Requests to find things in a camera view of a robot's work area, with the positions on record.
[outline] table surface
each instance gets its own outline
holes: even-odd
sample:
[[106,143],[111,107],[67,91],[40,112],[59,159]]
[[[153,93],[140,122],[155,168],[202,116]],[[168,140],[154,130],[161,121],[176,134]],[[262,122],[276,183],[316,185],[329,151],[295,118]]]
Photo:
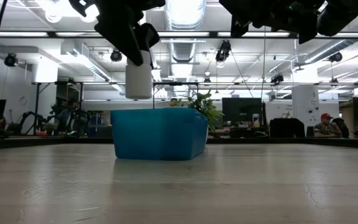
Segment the table surface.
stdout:
[[192,161],[114,146],[0,150],[0,224],[358,223],[358,149],[207,145]]

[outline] ceiling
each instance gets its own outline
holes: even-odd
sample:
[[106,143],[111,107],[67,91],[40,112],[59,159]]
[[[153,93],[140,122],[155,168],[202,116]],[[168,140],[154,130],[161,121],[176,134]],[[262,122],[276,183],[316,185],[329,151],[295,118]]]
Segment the ceiling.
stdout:
[[[57,30],[57,31],[84,31],[93,30],[96,22],[86,23],[79,17],[63,17],[58,23],[50,23],[45,19],[45,11],[37,8],[39,5],[35,1],[10,0],[6,8],[1,30]],[[167,30],[165,27],[163,9],[154,9],[146,12],[146,21],[153,24],[159,30]],[[218,0],[207,0],[206,14],[202,30],[206,31],[230,31],[231,15],[223,8]],[[358,31],[358,17],[352,21],[344,32]],[[214,56],[217,48],[221,45],[222,39],[200,39],[203,43],[197,45],[196,57],[189,82],[202,82],[206,78],[205,72],[210,72],[211,81],[215,82],[261,82],[262,75],[269,82],[274,73],[269,71],[275,68],[283,60],[289,59],[295,54],[305,55],[320,49],[332,40],[311,40],[305,44],[299,45],[293,39],[231,39],[232,55],[226,60],[223,68],[217,68]],[[121,62],[112,62],[109,59],[113,46],[104,39],[73,39],[76,45],[85,44],[89,48],[91,59],[103,71],[108,73],[114,81],[125,80],[126,58]],[[34,46],[38,47],[50,55],[59,59],[61,65],[59,76],[73,77],[75,80],[84,82],[98,81],[92,72],[84,65],[68,61],[67,55],[61,54],[62,39],[0,39],[0,48],[6,46]],[[163,80],[172,80],[170,51],[168,44],[158,43],[152,48],[157,64],[161,67],[161,77]],[[320,81],[329,81],[332,76],[337,76],[346,72],[356,71],[358,69],[358,57],[348,60],[358,55],[358,43],[341,51],[344,59],[343,63],[336,65],[331,69],[329,62],[318,62],[313,64],[318,69]],[[30,60],[28,55],[22,60]],[[285,80],[291,81],[291,67],[280,71]],[[358,74],[349,76],[341,82],[357,82]],[[88,87],[92,91],[113,90],[110,86]],[[330,87],[320,87],[321,89],[330,89]],[[341,88],[336,93],[348,93],[354,87],[347,86]]]

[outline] blue container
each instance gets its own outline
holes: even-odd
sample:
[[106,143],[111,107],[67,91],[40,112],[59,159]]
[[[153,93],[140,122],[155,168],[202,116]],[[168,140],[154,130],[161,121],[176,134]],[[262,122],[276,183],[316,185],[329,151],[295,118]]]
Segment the blue container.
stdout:
[[120,159],[188,160],[205,148],[207,117],[191,108],[111,111]]

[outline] red cap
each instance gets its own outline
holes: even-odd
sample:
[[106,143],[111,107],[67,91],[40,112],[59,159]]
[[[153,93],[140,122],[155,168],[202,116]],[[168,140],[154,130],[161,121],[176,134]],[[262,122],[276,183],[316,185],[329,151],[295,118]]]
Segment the red cap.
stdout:
[[321,119],[333,119],[333,117],[329,113],[325,113],[321,115]]

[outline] air duct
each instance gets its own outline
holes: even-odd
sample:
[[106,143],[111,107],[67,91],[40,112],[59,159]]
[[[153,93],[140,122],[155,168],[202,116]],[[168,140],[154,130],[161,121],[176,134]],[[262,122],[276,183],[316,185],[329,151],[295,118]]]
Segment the air duct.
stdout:
[[[324,46],[320,47],[318,50],[315,50],[312,53],[309,53],[308,55],[305,55],[300,59],[300,62],[305,63],[316,63],[320,60],[326,59],[329,56],[349,47],[353,44],[357,43],[357,39],[351,39],[351,40],[332,40],[329,43],[325,44]],[[279,64],[274,70],[281,72],[284,69],[288,68],[291,65],[291,62],[282,62]]]
[[[200,30],[203,26],[205,11],[206,0],[168,0],[165,5],[165,22],[168,30]],[[184,63],[194,60],[196,43],[170,43],[170,51],[171,61],[180,63],[172,65],[173,75],[181,78],[189,77],[193,66]]]

